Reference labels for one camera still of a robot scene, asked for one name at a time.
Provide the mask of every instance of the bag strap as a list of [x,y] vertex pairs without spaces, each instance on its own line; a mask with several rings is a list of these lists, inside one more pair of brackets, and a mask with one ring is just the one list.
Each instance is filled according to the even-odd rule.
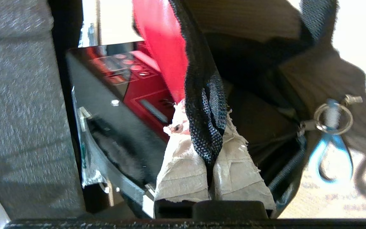
[[308,28],[314,43],[333,33],[337,14],[337,0],[302,0],[301,19]]

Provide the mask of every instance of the red device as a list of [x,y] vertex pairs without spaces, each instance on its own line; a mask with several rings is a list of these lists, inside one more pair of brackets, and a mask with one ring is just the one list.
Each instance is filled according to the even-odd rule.
[[147,126],[167,141],[163,127],[171,124],[173,98],[163,80],[157,62],[144,42],[135,50],[108,55],[102,46],[88,47],[92,65],[99,70],[107,86],[121,95],[122,102]]

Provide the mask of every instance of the gray upholstery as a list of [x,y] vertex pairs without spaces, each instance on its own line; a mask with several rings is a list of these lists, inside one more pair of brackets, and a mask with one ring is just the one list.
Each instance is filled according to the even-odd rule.
[[85,211],[45,0],[0,0],[0,202],[11,219]]

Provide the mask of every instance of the button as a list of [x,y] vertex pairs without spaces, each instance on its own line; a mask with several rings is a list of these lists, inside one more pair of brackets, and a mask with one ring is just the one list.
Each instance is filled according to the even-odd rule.
[[130,60],[130,59],[124,59],[122,62],[124,64],[133,64],[133,60]]
[[140,76],[148,76],[150,73],[149,72],[140,72],[139,75]]
[[117,55],[115,55],[115,58],[117,58],[117,59],[125,59],[126,58],[126,55],[124,55],[124,54],[117,54]]
[[139,65],[132,65],[131,66],[131,70],[132,71],[141,71],[142,70],[142,67],[139,66]]

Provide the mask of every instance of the red strap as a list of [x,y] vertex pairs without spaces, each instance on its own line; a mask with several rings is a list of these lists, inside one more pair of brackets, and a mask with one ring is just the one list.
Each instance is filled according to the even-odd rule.
[[188,66],[186,42],[168,0],[133,0],[134,17],[152,57],[157,61],[173,100],[185,97]]

